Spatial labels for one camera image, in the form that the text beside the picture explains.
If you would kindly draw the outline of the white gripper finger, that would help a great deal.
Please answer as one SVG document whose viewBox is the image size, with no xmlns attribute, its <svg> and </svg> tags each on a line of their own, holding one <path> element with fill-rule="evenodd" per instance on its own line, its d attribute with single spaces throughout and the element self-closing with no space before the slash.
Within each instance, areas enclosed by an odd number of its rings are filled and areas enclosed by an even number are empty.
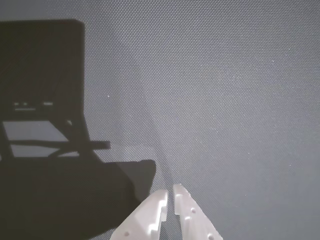
<svg viewBox="0 0 320 240">
<path fill-rule="evenodd" d="M 167 220 L 168 194 L 159 189 L 150 194 L 114 230 L 111 240 L 158 240 L 161 224 Z"/>
<path fill-rule="evenodd" d="M 223 237 L 181 184 L 173 185 L 174 214 L 179 216 L 184 240 L 222 240 Z"/>
</svg>

